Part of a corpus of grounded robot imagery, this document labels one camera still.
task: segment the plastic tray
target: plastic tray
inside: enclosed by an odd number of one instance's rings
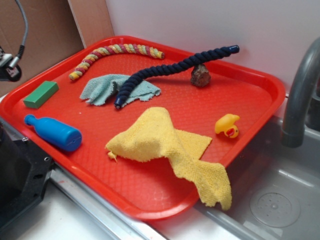
[[[115,54],[100,58],[75,82],[68,75],[92,50],[114,44],[142,44],[157,48],[165,58]],[[203,161],[228,166],[268,121],[285,98],[285,89],[275,77],[221,60],[206,63],[211,74],[208,86],[190,83],[191,69],[179,74],[148,79],[162,93],[148,102],[136,100],[116,110],[112,97],[103,106],[93,106],[79,96],[87,82],[107,74],[132,75],[161,64],[173,64],[193,53],[138,39],[116,36],[104,39],[46,70],[9,93],[0,104],[0,115],[54,160],[124,213],[141,220],[164,219],[178,214],[199,199],[195,185],[177,178],[165,158],[140,163],[118,157],[110,160],[106,143],[128,129],[150,107],[164,107],[176,129],[213,138]],[[44,81],[55,81],[59,90],[39,109],[28,108],[23,99]],[[225,114],[240,116],[239,136],[230,139],[215,134],[216,121]],[[51,117],[79,129],[83,141],[72,153],[60,151],[39,138],[24,124],[24,117]]]

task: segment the white wall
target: white wall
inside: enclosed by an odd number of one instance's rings
[[[201,52],[239,45],[225,58],[278,77],[287,92],[320,37],[318,0],[106,0],[115,35]]]

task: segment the yellow cloth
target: yellow cloth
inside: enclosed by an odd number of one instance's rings
[[[199,160],[212,138],[174,128],[163,107],[147,109],[126,131],[105,146],[109,157],[121,156],[139,162],[166,157],[178,178],[193,182],[206,206],[221,203],[231,207],[231,187],[226,169],[220,163]]]

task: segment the dark blue rope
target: dark blue rope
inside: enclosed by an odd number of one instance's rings
[[[159,65],[152,66],[150,68],[142,69],[128,78],[120,88],[118,92],[114,106],[119,109],[128,99],[131,92],[136,86],[138,86],[144,79],[157,77],[157,76],[169,76],[172,74],[178,74],[186,71],[194,66],[204,64],[209,61],[222,59],[229,57],[231,54],[236,54],[240,50],[239,46],[229,46],[216,48],[214,50],[203,51],[201,53],[196,53],[178,63],[172,65]]]

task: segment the green sponge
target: green sponge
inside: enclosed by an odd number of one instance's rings
[[[44,81],[23,100],[24,105],[29,108],[38,109],[58,90],[59,87],[56,82]]]

